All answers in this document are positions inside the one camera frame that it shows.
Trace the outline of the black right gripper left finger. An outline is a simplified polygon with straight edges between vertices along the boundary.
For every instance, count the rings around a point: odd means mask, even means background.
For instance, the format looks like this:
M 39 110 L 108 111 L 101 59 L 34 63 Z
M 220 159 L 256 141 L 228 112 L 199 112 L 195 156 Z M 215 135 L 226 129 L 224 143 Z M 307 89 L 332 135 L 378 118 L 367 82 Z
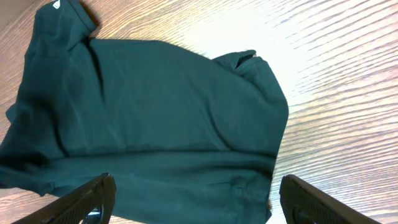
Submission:
M 114 177 L 104 173 L 14 224 L 108 224 L 115 195 Z

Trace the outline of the black t-shirt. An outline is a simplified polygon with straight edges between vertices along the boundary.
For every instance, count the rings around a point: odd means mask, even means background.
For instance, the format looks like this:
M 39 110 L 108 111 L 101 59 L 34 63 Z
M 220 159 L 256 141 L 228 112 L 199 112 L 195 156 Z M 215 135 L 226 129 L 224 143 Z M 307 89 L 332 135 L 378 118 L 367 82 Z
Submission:
M 78 1 L 35 14 L 1 187 L 62 197 L 102 173 L 142 223 L 257 223 L 287 100 L 254 50 L 208 59 L 156 40 L 92 39 Z

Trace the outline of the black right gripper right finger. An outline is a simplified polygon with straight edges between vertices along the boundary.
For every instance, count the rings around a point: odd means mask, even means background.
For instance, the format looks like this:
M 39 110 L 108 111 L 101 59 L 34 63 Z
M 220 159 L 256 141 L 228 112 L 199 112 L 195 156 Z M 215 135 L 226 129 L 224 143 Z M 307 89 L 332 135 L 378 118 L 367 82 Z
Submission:
M 287 224 L 379 224 L 295 175 L 282 178 L 279 194 Z

